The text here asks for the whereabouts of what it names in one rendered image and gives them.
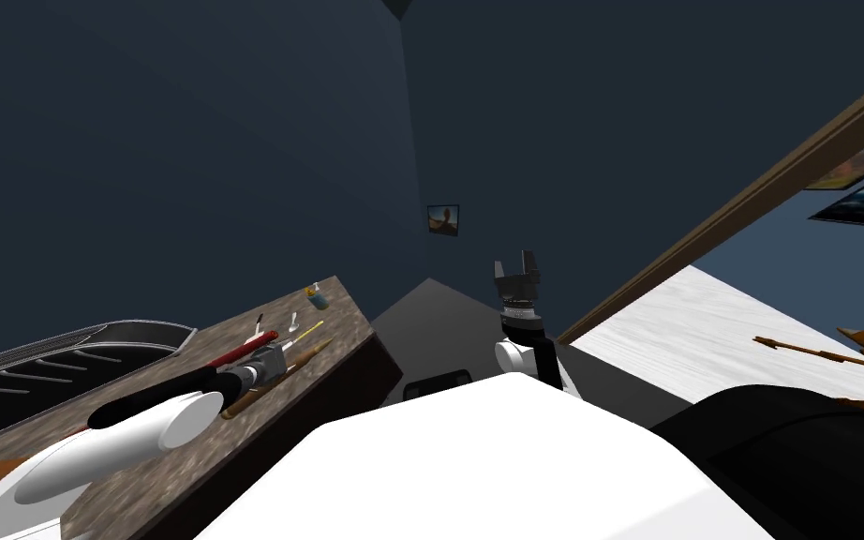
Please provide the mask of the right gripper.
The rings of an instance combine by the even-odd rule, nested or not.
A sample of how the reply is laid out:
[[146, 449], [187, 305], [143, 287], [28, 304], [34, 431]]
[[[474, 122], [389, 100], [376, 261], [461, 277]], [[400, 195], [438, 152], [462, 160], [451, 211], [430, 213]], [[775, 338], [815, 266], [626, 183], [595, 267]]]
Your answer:
[[522, 251], [524, 274], [505, 276], [501, 261], [494, 262], [494, 281], [503, 302], [534, 302], [538, 300], [541, 274], [533, 251]]

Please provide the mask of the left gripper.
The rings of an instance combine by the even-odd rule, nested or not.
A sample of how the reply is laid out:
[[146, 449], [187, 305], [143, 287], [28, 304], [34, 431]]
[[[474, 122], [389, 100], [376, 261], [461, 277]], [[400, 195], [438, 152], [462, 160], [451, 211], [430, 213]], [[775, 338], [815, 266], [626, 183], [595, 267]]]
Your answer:
[[242, 364], [242, 368], [251, 375], [249, 385], [265, 385], [286, 372], [284, 349], [283, 344], [273, 344], [260, 347], [251, 354]]

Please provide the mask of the brown wooden stick utensil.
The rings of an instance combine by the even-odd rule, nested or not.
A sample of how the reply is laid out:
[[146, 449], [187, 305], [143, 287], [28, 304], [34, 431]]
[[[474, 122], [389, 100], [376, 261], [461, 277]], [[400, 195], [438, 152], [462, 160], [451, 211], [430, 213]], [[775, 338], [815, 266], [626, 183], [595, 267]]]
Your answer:
[[249, 406], [251, 406], [251, 404], [255, 403], [257, 400], [271, 392], [273, 389], [275, 389], [277, 386], [287, 380], [290, 376], [293, 376], [297, 372], [299, 372], [305, 365], [307, 365], [311, 361], [312, 358], [325, 350], [333, 341], [334, 339], [330, 337], [316, 344], [311, 349], [300, 353], [297, 356], [296, 360], [289, 364], [288, 369], [282, 375], [278, 376], [277, 378], [273, 379], [271, 382], [265, 385], [259, 386], [254, 389], [249, 389], [243, 397], [231, 404], [231, 406], [225, 411], [223, 411], [220, 416], [225, 420], [231, 420], [236, 415], [246, 410]]

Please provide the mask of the yellow thin utensil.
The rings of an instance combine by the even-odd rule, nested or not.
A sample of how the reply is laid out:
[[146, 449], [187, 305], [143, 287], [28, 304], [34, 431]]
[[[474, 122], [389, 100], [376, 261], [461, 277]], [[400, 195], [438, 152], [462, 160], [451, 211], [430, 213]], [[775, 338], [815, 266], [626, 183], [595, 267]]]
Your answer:
[[289, 344], [285, 345], [284, 349], [288, 349], [289, 347], [295, 345], [299, 340], [305, 338], [307, 335], [309, 335], [311, 332], [313, 332], [315, 329], [317, 329], [317, 327], [319, 327], [321, 324], [323, 324], [323, 322], [324, 321], [317, 322], [315, 325], [310, 327], [310, 329], [306, 330], [302, 335], [300, 335], [296, 339], [292, 340]]

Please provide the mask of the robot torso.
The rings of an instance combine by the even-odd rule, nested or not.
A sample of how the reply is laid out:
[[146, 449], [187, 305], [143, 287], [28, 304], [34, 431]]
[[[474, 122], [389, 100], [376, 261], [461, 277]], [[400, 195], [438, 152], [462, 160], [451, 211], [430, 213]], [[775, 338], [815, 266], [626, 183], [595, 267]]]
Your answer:
[[675, 447], [510, 373], [324, 424], [195, 540], [771, 540]]

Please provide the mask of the dark grey kitchen sink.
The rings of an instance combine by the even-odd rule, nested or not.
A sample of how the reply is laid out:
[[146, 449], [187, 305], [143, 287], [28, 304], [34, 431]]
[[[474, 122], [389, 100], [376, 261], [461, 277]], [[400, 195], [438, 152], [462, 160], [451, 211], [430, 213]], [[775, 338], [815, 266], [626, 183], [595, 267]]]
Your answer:
[[0, 433], [179, 353], [196, 332], [122, 320], [0, 352]]

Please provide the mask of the red handled utensil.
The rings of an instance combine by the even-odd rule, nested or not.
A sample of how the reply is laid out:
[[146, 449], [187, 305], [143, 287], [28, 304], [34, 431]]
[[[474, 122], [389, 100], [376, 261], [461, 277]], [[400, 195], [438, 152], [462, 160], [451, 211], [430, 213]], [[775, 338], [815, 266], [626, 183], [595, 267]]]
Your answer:
[[268, 345], [278, 339], [278, 333], [276, 331], [268, 331], [268, 332], [260, 332], [259, 334], [250, 337], [246, 342], [237, 348], [226, 352], [220, 355], [213, 361], [207, 363], [207, 366], [210, 368], [220, 368], [220, 366], [226, 366], [231, 364], [239, 359], [247, 356], [250, 353], [255, 352], [258, 348]]

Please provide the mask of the small framed wall picture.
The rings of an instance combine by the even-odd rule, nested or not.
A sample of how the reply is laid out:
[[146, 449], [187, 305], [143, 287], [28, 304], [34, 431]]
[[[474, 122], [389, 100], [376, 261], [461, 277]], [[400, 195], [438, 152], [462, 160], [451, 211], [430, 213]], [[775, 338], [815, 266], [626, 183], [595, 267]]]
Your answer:
[[428, 231], [433, 234], [457, 237], [459, 204], [428, 205], [426, 207]]

